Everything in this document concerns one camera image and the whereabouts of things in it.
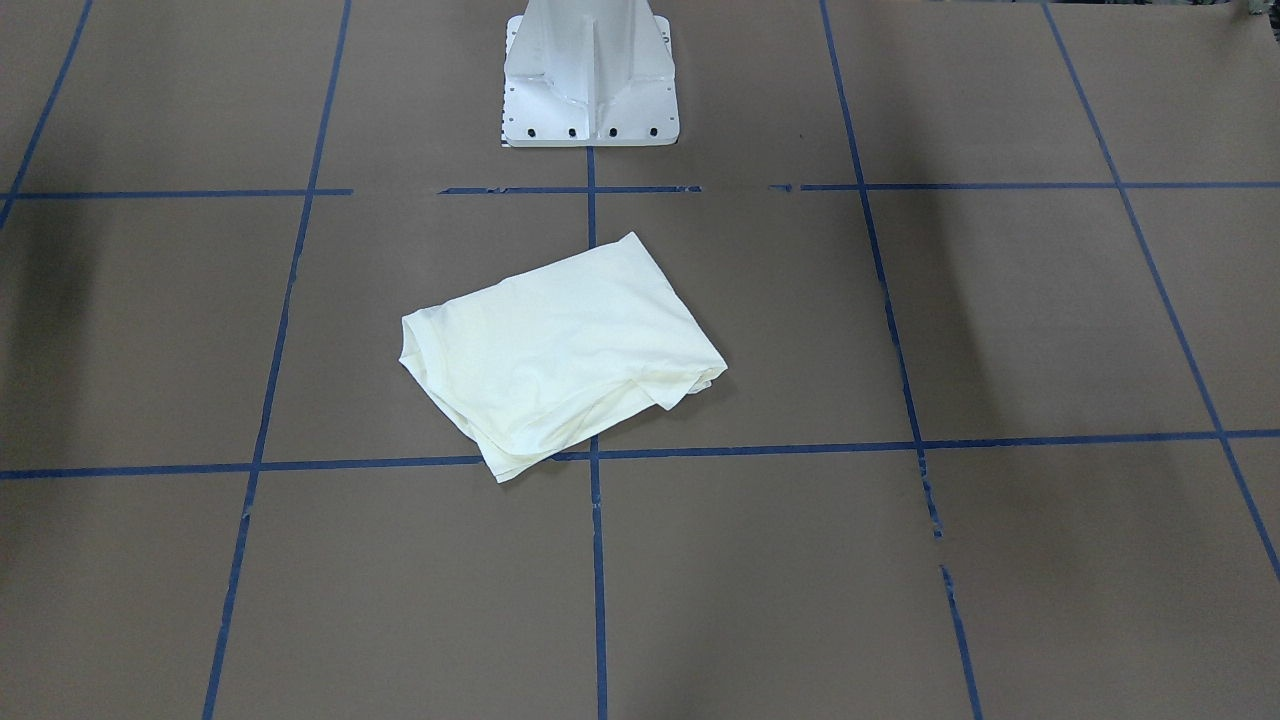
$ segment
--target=gray-brown floor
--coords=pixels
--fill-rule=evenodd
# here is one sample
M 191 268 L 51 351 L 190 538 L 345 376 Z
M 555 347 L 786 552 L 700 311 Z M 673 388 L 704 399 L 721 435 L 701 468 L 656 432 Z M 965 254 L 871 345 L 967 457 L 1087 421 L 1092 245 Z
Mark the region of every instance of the gray-brown floor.
M 657 5 L 598 152 L 520 0 L 0 5 L 0 716 L 1280 716 L 1266 20 Z M 497 486 L 399 316 L 631 229 L 730 372 Z

